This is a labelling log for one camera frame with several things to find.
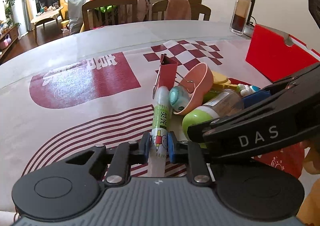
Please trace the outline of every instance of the glass bottle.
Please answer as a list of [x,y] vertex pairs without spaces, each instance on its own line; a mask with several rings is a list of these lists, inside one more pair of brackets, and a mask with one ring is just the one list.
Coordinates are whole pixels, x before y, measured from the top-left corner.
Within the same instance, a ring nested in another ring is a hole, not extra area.
[[242,35],[245,24],[247,23],[251,0],[236,0],[235,9],[230,24],[231,32]]
[[244,109],[241,96],[234,90],[225,89],[215,98],[195,108],[182,121],[182,129],[188,137],[188,127],[219,117],[230,116]]
[[63,37],[66,37],[66,36],[68,36],[68,35],[70,35],[70,31],[67,29],[67,27],[63,27],[63,29],[62,29],[62,36],[63,36]]

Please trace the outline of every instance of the chair back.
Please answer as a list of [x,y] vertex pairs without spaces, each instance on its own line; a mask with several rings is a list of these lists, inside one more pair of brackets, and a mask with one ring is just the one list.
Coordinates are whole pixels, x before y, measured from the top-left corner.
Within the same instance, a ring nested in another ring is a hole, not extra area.
[[[151,20],[158,20],[158,12],[161,12],[161,20],[164,20],[164,12],[167,10],[168,0],[154,3],[151,8]],[[203,20],[209,21],[211,9],[199,3],[191,3],[191,20],[199,20],[199,14],[204,14]]]
[[[94,27],[116,25],[119,23],[120,18],[123,19],[123,24],[129,23],[128,21],[128,6],[132,5],[131,23],[137,22],[137,4],[138,0],[91,0],[82,5],[82,16],[85,31],[90,30],[88,11],[93,12],[93,25]],[[107,7],[111,6],[111,12],[107,11]],[[102,13],[100,8],[105,7],[105,12]]]

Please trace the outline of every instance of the red paper bag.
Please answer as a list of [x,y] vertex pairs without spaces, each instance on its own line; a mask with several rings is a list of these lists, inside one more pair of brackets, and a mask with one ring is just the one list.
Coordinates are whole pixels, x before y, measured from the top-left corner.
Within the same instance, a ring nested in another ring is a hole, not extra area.
[[276,150],[261,156],[254,157],[255,160],[285,171],[295,178],[299,178],[302,172],[304,149],[298,144]]

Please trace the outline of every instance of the red box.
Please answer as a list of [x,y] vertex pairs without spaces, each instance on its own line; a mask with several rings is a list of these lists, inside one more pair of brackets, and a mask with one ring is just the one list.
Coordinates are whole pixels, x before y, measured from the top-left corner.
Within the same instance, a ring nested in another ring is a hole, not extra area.
[[256,25],[245,59],[274,82],[320,61],[320,54],[285,32]]

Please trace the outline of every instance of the white plastic bag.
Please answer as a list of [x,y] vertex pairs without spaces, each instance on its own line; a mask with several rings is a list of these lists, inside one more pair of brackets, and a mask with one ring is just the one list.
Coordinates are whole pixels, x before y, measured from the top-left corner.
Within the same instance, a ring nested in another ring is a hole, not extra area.
[[82,5],[86,0],[68,0],[70,34],[79,33],[83,24]]

